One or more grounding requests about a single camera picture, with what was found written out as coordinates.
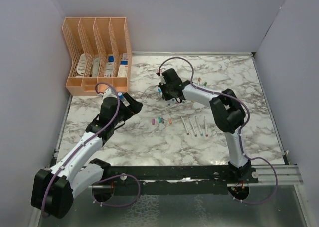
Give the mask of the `light blue marker pen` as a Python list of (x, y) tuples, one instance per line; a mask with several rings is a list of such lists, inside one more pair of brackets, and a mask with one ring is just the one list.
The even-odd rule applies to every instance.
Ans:
[(173, 101), (173, 100), (169, 100), (168, 102), (167, 102), (167, 105), (168, 106), (172, 106), (172, 105), (174, 105), (175, 104), (175, 101)]

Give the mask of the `magenta marker pen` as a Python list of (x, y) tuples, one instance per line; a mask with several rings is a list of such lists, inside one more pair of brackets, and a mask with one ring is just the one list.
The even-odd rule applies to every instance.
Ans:
[(207, 119), (206, 119), (206, 117), (203, 118), (203, 122), (204, 122), (205, 137), (209, 137), (209, 135), (208, 135), (208, 125), (207, 125)]

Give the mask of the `peach marker pen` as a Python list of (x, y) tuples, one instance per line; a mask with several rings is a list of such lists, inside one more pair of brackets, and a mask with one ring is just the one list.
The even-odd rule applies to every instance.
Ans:
[(184, 120), (183, 117), (181, 117), (181, 121), (182, 121), (182, 124), (183, 124), (183, 126), (184, 126), (184, 128), (185, 128), (186, 134), (187, 134), (187, 135), (190, 135), (190, 132), (189, 132), (189, 130), (188, 130), (188, 127), (187, 127), (187, 125), (186, 125), (185, 120)]

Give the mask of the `grey marker pen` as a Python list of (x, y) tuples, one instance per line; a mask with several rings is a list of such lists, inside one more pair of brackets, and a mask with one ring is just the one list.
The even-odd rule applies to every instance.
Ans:
[(191, 130), (192, 130), (192, 132), (193, 132), (193, 135), (194, 135), (195, 137), (198, 137), (198, 134), (197, 134), (197, 132), (196, 132), (196, 130), (195, 130), (195, 127), (194, 127), (194, 124), (193, 124), (191, 118), (189, 118), (188, 121), (189, 121), (189, 124), (190, 124), (190, 126), (191, 126)]

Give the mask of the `teal marker pen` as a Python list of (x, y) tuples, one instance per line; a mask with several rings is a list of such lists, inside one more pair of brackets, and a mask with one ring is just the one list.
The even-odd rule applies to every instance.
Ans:
[(201, 128), (201, 126), (200, 126), (200, 124), (199, 124), (199, 120), (198, 120), (198, 118), (197, 118), (196, 116), (195, 116), (195, 123), (196, 123), (196, 126), (197, 126), (197, 128), (198, 128), (198, 131), (199, 131), (200, 136), (204, 136), (203, 131), (202, 131), (202, 128)]

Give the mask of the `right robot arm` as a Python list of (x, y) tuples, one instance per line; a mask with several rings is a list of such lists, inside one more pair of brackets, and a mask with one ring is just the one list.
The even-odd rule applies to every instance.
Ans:
[(226, 138), (229, 177), (235, 183), (244, 180), (251, 168), (251, 161), (246, 157), (241, 137), (241, 127), (246, 114), (233, 90), (213, 91), (189, 80), (182, 81), (173, 68), (162, 73), (157, 72), (157, 75), (160, 77), (159, 88), (165, 100), (194, 100), (211, 108), (215, 125)]

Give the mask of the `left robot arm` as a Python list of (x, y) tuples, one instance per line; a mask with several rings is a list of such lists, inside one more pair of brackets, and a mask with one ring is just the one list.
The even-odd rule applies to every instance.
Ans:
[(43, 216), (63, 218), (71, 209), (74, 199), (91, 184), (106, 184), (110, 179), (109, 165), (101, 160), (88, 159), (111, 138), (116, 126), (138, 114), (143, 104), (128, 93), (123, 94), (128, 104), (118, 95), (103, 98), (100, 112), (87, 126), (80, 141), (59, 162), (49, 169), (40, 169), (34, 178), (31, 205)]

